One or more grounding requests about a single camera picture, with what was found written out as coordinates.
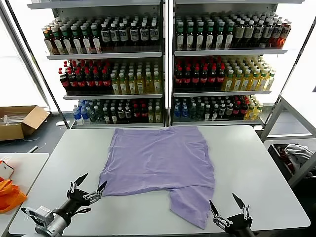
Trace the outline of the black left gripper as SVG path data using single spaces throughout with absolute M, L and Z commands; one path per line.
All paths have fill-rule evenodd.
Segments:
M 88 206 L 90 206 L 89 200 L 99 200 L 108 182 L 106 180 L 96 191 L 91 193 L 77 189 L 77 187 L 85 180 L 87 176 L 88 173 L 71 182 L 70 192 L 67 193 L 68 199 L 60 208 L 53 210 L 53 213 L 62 217 L 66 224 L 71 223 L 71 218 L 74 215 L 84 214 L 91 211 L 92 209 L 88 208 Z

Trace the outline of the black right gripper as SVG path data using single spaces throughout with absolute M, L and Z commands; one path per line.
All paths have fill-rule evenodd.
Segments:
M 223 218 L 212 200 L 210 200 L 209 203 L 213 215 L 213 222 L 219 228 L 224 229 L 226 233 L 235 235 L 236 237 L 254 237 L 254 233 L 250 228 L 253 221 L 249 212 L 250 206 L 246 205 L 236 194 L 232 193 L 232 195 L 243 214 L 237 214 L 227 219 Z

